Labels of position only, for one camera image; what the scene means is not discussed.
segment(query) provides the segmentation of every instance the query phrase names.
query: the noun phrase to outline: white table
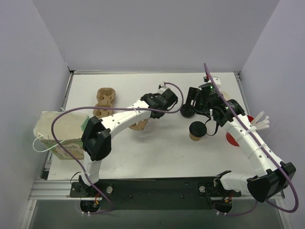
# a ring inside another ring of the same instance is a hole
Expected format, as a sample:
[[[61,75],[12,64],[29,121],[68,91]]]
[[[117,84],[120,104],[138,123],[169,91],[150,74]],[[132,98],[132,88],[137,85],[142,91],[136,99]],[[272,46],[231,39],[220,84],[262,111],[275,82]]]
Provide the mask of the white table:
[[[229,93],[245,110],[241,92],[233,73],[213,73],[221,80],[220,90]],[[203,73],[149,74],[85,74],[74,75],[66,109],[93,106],[101,87],[116,90],[115,107],[127,107],[146,93],[157,92],[160,82],[177,84],[187,96],[188,88],[203,83]],[[93,116],[92,110],[83,112]],[[225,170],[255,174],[240,147],[230,145],[225,131],[219,128],[215,136],[205,136],[194,142],[189,138],[189,125],[206,121],[195,115],[184,118],[180,113],[165,114],[160,120],[150,119],[143,131],[126,129],[112,140],[112,152],[102,161],[100,178],[153,178],[215,176]],[[213,133],[214,122],[209,122],[208,133]],[[81,171],[74,160],[53,157],[48,180],[70,180]]]

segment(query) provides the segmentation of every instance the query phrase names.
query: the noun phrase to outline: white wall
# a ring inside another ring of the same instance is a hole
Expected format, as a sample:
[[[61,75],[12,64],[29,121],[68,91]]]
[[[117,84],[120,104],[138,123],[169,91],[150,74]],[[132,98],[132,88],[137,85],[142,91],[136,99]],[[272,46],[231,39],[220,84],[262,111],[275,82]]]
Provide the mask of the white wall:
[[[0,1],[0,32],[0,227],[16,229],[45,158],[32,130],[60,108],[69,71],[31,0]]]
[[[285,161],[293,162],[299,210],[293,227],[305,225],[305,1],[281,0],[241,71],[253,115],[266,111],[270,129],[264,139]],[[287,206],[294,205],[286,191]]]
[[[33,0],[72,70],[241,70],[279,0]]]

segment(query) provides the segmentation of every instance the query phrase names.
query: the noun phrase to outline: gray floor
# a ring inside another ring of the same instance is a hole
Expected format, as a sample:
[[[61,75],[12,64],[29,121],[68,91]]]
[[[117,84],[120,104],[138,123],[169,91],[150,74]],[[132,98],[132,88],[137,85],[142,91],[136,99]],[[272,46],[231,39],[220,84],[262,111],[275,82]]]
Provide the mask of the gray floor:
[[[235,200],[232,212],[250,209],[253,200]],[[31,229],[144,229],[144,228],[205,228],[205,229],[282,229],[278,211],[266,203],[241,217],[216,216],[214,210],[120,210],[88,218],[81,216],[79,201],[39,200]]]

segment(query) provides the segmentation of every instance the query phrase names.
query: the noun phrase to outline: box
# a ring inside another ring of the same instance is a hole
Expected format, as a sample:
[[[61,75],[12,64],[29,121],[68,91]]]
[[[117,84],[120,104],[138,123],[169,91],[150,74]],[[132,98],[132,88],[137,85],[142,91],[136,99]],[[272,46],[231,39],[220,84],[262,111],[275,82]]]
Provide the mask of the box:
[[[55,111],[42,112],[33,130],[35,137],[41,137],[39,140],[47,147],[51,148],[56,145],[51,133],[51,124],[53,120],[61,114]],[[68,113],[59,118],[54,126],[54,132],[59,141],[63,141],[62,145],[66,147],[77,159],[84,159],[82,149],[82,129],[81,126],[89,119],[87,114],[83,113]],[[61,160],[72,159],[60,146],[50,149],[56,157]]]

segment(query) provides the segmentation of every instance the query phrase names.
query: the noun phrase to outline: black lid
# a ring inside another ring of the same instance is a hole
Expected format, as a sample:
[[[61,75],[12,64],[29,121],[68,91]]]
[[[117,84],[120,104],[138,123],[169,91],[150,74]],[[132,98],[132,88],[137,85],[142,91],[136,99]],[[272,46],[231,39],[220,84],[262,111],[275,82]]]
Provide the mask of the black lid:
[[[196,121],[190,124],[190,133],[195,137],[203,137],[206,134],[206,126],[204,123]]]

